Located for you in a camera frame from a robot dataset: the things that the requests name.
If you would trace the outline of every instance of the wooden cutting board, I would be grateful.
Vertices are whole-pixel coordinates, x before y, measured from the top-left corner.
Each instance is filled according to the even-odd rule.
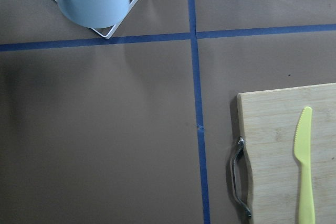
[[[336,83],[241,93],[240,132],[249,173],[251,223],[297,223],[297,123],[312,107],[311,171],[316,224],[336,223]]]

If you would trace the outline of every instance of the blue tape line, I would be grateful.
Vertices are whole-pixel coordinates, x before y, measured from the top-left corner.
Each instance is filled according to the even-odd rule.
[[[191,54],[192,54],[194,92],[195,92],[199,169],[201,173],[203,221],[204,224],[210,224],[208,178],[206,168],[203,109],[202,109],[202,96],[201,96],[200,63],[198,57],[198,43],[196,37],[195,0],[188,0],[188,8],[189,8],[190,40],[191,40]]]
[[[63,47],[85,47],[85,46],[100,46],[100,45],[113,45],[113,44],[129,44],[129,43],[143,43],[143,42],[156,42],[156,41],[187,40],[187,39],[190,39],[190,33],[113,37],[108,40],[102,38],[96,38],[96,39],[29,42],[29,43],[0,45],[0,52],[63,48]]]
[[[220,31],[200,31],[197,33],[197,38],[209,39],[209,38],[240,37],[240,36],[253,36],[253,35],[309,33],[313,31],[334,31],[334,30],[336,30],[336,24],[283,26],[283,27],[268,27],[268,28],[220,30]]]

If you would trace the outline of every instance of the knife blade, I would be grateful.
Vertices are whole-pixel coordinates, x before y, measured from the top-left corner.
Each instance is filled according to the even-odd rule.
[[[294,155],[301,166],[299,224],[315,224],[310,160],[311,119],[312,108],[307,106],[301,113],[294,140]]]

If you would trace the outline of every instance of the yellow knife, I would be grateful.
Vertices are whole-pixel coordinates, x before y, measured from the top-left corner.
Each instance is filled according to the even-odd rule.
[[[315,224],[315,211],[310,168],[311,107],[305,107],[296,128],[294,155],[301,164],[299,224]]]

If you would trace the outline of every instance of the black metal handle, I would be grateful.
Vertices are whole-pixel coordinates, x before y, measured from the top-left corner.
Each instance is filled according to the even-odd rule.
[[[245,141],[242,137],[239,137],[239,141],[238,141],[238,149],[235,153],[235,155],[232,158],[232,184],[233,184],[233,191],[234,191],[234,196],[236,201],[243,207],[246,215],[251,218],[252,216],[252,212],[249,209],[249,207],[241,200],[241,198],[238,196],[238,192],[237,192],[237,186],[236,186],[236,169],[235,169],[235,163],[236,163],[236,159],[238,157],[238,155],[244,151],[244,146],[245,146]]]

